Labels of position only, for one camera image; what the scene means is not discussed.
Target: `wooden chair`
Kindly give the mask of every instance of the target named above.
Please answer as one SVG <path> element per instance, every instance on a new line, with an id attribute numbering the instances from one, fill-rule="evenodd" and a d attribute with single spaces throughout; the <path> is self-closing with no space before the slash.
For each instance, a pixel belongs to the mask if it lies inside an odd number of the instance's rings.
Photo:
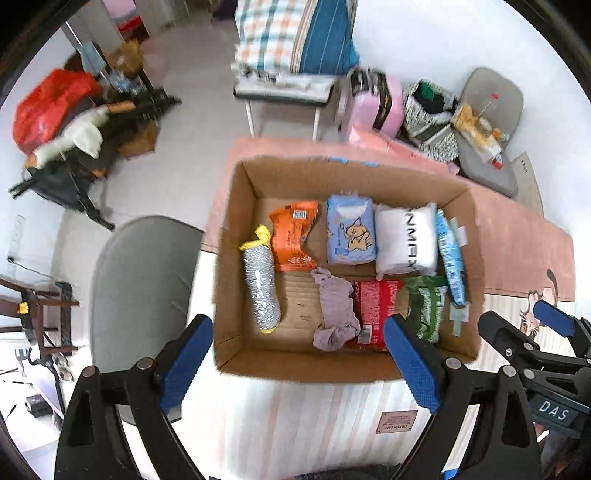
<path id="1" fill-rule="evenodd" d="M 19 285 L 0 277 L 0 286 L 19 292 L 21 295 L 21 301 L 0 298 L 0 315 L 18 318 L 21 322 L 19 326 L 0 327 L 0 335 L 2 333 L 25 332 L 29 341 L 37 341 L 40 358 L 53 353 L 68 353 L 78 350 L 78 347 L 71 345 L 70 311 L 72 307 L 77 307 L 80 304 L 72 300 L 70 284 L 62 284 L 61 291 L 35 290 L 32 287 Z M 44 325 L 45 307 L 59 307 L 61 309 L 59 328 Z M 46 332 L 56 331 L 60 332 L 60 346 L 56 346 L 46 334 Z"/>

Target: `pink suitcase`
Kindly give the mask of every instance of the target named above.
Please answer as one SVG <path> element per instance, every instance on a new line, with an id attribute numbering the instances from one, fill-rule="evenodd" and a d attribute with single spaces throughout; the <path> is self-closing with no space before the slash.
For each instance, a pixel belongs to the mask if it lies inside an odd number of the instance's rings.
<path id="1" fill-rule="evenodd" d="M 402 85 L 391 75 L 375 69 L 355 69 L 349 74 L 340 131 L 349 139 L 354 125 L 374 128 L 395 138 L 404 121 Z"/>

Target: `striped cushion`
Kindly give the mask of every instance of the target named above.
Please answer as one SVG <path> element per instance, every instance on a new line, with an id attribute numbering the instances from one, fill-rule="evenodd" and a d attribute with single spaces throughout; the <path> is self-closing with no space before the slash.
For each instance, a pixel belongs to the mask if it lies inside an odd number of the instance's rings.
<path id="1" fill-rule="evenodd" d="M 238 69 L 344 75 L 359 63 L 347 0 L 239 0 Z"/>

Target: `cartoon illustration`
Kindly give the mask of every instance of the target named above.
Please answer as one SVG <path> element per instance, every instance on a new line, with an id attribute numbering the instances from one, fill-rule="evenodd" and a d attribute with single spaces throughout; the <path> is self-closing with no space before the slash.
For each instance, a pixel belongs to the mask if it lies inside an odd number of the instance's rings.
<path id="1" fill-rule="evenodd" d="M 349 241 L 347 250 L 352 252 L 353 250 L 367 250 L 371 247 L 369 239 L 369 230 L 365 225 L 361 224 L 361 217 L 357 218 L 347 228 L 341 223 L 341 230 L 345 231 L 345 238 Z"/>
<path id="2" fill-rule="evenodd" d="M 532 340 L 535 340 L 535 336 L 538 333 L 541 324 L 541 322 L 534 317 L 534 305 L 536 302 L 539 300 L 545 300 L 555 307 L 558 304 L 558 284 L 556 282 L 556 277 L 550 269 L 548 269 L 546 275 L 552 282 L 552 287 L 544 288 L 542 290 L 542 295 L 540 295 L 538 291 L 532 290 L 527 297 L 529 302 L 527 310 L 519 312 L 521 318 L 520 330 Z"/>

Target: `blue baby diaper package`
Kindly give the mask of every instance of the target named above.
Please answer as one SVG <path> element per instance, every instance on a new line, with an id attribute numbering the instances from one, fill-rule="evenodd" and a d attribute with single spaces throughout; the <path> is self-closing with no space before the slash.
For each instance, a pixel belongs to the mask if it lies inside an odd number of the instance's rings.
<path id="1" fill-rule="evenodd" d="M 359 265 L 375 260 L 372 199 L 331 195 L 326 202 L 327 259 L 329 264 Z"/>

